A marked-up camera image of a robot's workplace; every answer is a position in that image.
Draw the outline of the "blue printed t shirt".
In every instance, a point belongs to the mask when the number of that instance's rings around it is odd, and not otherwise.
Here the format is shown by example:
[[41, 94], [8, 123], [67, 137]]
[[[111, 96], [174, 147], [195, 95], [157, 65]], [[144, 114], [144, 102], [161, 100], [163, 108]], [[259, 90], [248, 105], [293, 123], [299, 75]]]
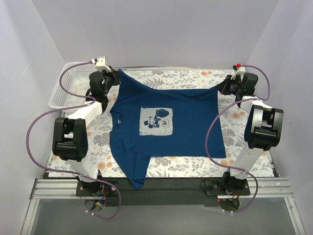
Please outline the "blue printed t shirt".
[[135, 189], [144, 185], [151, 157], [225, 158], [218, 92], [157, 90], [120, 73], [111, 108], [112, 155]]

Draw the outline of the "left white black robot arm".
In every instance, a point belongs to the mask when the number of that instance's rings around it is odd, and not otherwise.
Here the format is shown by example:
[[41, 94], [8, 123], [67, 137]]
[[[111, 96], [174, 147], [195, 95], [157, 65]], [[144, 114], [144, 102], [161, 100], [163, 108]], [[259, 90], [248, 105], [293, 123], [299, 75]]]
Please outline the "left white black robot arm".
[[119, 84], [119, 74], [112, 67], [89, 75], [90, 88], [86, 92], [86, 106], [68, 117], [55, 120], [52, 152], [71, 165], [77, 172], [77, 179], [87, 184], [87, 190], [94, 196], [100, 195], [104, 184], [98, 179], [101, 173], [87, 157], [87, 126], [103, 114], [108, 105], [108, 93]]

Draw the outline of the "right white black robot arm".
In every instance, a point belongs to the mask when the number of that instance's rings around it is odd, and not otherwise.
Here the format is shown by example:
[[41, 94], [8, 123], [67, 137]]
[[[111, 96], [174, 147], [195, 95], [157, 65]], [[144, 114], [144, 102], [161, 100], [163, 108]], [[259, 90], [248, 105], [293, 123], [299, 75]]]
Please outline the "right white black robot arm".
[[272, 108], [255, 95], [258, 76], [246, 72], [243, 75], [227, 75], [216, 86], [223, 95], [234, 95], [238, 107], [248, 113], [244, 131], [244, 146], [231, 168], [223, 174], [222, 191], [231, 195], [244, 190], [248, 172], [259, 157], [272, 147], [276, 147], [281, 138], [284, 112]]

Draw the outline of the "white plastic mesh basket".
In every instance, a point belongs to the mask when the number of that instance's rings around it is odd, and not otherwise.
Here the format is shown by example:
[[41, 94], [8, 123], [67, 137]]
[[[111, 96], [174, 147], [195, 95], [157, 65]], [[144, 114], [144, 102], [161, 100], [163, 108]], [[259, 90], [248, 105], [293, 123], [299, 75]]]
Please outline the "white plastic mesh basket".
[[55, 87], [52, 91], [48, 105], [51, 109], [60, 109], [64, 107], [73, 107], [83, 105], [85, 99], [76, 97], [68, 92], [77, 95], [85, 95], [89, 86], [89, 75], [96, 71], [95, 65], [80, 65], [66, 70], [67, 68], [78, 64], [78, 62], [66, 63], [61, 71], [62, 79], [57, 78]]

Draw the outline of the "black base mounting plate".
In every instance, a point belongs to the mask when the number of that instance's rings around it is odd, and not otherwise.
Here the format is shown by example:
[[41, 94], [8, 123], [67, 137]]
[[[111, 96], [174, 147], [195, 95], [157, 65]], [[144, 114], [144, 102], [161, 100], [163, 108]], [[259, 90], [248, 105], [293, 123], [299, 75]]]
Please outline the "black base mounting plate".
[[248, 183], [231, 185], [222, 178], [148, 178], [145, 185], [135, 189], [127, 178], [108, 178], [109, 184], [79, 181], [76, 196], [102, 198], [108, 207], [122, 200], [123, 206], [205, 205], [218, 206], [218, 197], [231, 198], [250, 195]]

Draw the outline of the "aluminium frame rail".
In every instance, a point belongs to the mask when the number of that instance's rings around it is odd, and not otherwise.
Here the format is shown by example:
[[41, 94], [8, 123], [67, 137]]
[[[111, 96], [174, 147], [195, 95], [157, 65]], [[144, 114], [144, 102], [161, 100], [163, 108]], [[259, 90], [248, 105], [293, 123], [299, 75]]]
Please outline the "aluminium frame rail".
[[[258, 177], [258, 184], [248, 178], [248, 186], [253, 194], [257, 189], [257, 197], [279, 198], [292, 197], [293, 192], [287, 178]], [[40, 179], [36, 180], [31, 198], [70, 199], [75, 197], [78, 181], [75, 179]]]

